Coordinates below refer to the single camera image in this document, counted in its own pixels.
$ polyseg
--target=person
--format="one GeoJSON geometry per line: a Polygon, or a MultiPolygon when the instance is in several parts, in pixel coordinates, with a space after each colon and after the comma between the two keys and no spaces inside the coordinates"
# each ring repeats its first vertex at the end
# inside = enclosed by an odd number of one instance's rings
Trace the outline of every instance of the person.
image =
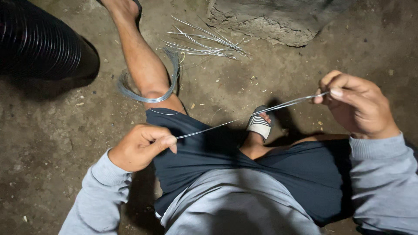
{"type": "MultiPolygon", "coordinates": [[[[140,4],[102,3],[142,96],[165,94],[166,69],[135,25],[140,4]]],[[[324,91],[313,102],[327,105],[351,136],[281,148],[263,145],[274,120],[268,113],[250,119],[238,148],[222,128],[177,140],[209,126],[187,116],[175,94],[144,103],[148,124],[89,168],[59,234],[116,234],[131,174],[151,162],[163,190],[155,215],[166,234],[320,234],[353,214],[363,234],[418,234],[417,161],[388,100],[374,83],[339,71],[320,81],[324,91]]]]}

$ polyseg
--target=stone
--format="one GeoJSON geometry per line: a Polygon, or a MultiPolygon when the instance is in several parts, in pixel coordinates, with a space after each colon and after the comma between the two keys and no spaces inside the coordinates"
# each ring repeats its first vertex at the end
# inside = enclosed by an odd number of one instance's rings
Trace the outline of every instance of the stone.
{"type": "Polygon", "coordinates": [[[211,0],[208,24],[300,47],[356,0],[211,0]]]}

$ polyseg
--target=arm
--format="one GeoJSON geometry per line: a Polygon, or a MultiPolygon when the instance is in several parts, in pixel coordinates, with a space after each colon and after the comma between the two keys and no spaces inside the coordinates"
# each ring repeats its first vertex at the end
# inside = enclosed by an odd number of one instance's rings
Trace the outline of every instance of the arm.
{"type": "Polygon", "coordinates": [[[127,202],[131,172],[144,169],[167,148],[177,153],[176,142],[167,128],[135,126],[89,168],[59,234],[117,234],[120,206],[127,202]]]}
{"type": "Polygon", "coordinates": [[[130,176],[109,160],[106,151],[87,171],[59,234],[117,234],[120,205],[127,202],[130,176]]]}
{"type": "Polygon", "coordinates": [[[360,231],[418,234],[417,161],[403,135],[382,140],[351,138],[350,145],[354,221],[360,231]]]}
{"type": "Polygon", "coordinates": [[[320,82],[313,102],[328,106],[351,132],[354,221],[367,235],[418,234],[418,176],[413,152],[405,146],[376,84],[332,71],[320,82]]]}

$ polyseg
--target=sweatshirt cuff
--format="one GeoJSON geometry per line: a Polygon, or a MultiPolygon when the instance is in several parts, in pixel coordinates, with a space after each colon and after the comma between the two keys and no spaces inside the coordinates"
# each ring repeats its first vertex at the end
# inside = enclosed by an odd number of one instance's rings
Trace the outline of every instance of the sweatshirt cuff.
{"type": "Polygon", "coordinates": [[[132,172],[125,171],[113,164],[107,155],[109,150],[92,166],[92,174],[101,184],[108,186],[119,185],[127,181],[131,177],[132,172]]]}
{"type": "Polygon", "coordinates": [[[352,159],[388,159],[408,151],[403,139],[403,133],[380,140],[364,140],[350,137],[349,141],[352,159]]]}

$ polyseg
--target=dirt floor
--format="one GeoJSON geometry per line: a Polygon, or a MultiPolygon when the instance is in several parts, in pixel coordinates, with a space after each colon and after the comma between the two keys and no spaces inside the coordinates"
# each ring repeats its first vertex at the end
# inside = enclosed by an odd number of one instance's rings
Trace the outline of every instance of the dirt floor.
{"type": "MultiPolygon", "coordinates": [[[[101,68],[84,87],[0,80],[0,230],[10,235],[57,234],[87,169],[130,128],[145,122],[143,106],[116,89],[126,65],[107,11],[95,0],[32,2],[90,41],[99,52],[101,68]]],[[[198,15],[205,16],[208,1],[141,3],[141,32],[155,49],[163,46],[161,39],[170,40],[165,33],[172,28],[170,15],[202,25],[198,15]]],[[[217,57],[192,64],[201,58],[186,56],[179,97],[190,116],[218,125],[249,115],[262,104],[311,95],[324,74],[339,69],[376,82],[391,101],[406,139],[418,145],[417,12],[417,0],[359,0],[304,48],[253,38],[242,46],[253,60],[217,57]],[[250,83],[252,76],[258,85],[250,83]]],[[[233,41],[243,38],[220,32],[233,41]]],[[[157,53],[163,57],[161,50],[157,53]]],[[[290,107],[280,119],[276,138],[345,132],[325,107],[309,103],[290,107]]],[[[244,128],[246,122],[230,127],[244,128]]],[[[286,143],[284,138],[279,142],[286,143]]],[[[150,168],[138,174],[122,213],[120,234],[162,234],[152,208],[161,190],[150,168]]],[[[357,234],[350,219],[328,225],[324,232],[357,234]]]]}

